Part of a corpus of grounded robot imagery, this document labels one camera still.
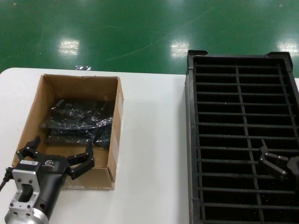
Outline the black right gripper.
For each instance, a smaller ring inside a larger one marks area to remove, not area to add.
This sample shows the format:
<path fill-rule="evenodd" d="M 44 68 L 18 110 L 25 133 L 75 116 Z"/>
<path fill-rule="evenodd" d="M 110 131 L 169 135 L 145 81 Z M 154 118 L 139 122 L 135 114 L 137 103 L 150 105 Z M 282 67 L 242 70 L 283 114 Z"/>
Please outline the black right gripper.
<path fill-rule="evenodd" d="M 287 171 L 292 175 L 299 175 L 299 157 L 291 157 L 290 159 L 285 156 L 273 154 L 269 152 L 269 149 L 264 140 L 260 147 L 261 156 L 259 158 L 259 164 L 267 173 L 279 180 L 285 180 L 287 178 Z"/>

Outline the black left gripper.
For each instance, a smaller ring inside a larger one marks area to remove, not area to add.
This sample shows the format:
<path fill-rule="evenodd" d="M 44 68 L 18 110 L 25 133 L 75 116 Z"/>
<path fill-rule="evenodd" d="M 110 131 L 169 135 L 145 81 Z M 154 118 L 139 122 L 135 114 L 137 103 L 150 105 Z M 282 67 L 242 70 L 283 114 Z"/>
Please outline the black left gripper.
<path fill-rule="evenodd" d="M 26 143 L 25 147 L 17 151 L 18 159 L 25 160 L 29 157 L 36 161 L 39 157 L 37 148 L 40 136 Z M 35 208 L 40 211 L 53 211 L 64 185 L 67 174 L 72 180 L 91 170 L 94 165 L 93 146 L 90 143 L 84 153 L 63 157 L 58 155 L 44 155 L 37 171 L 40 194 L 35 203 Z"/>

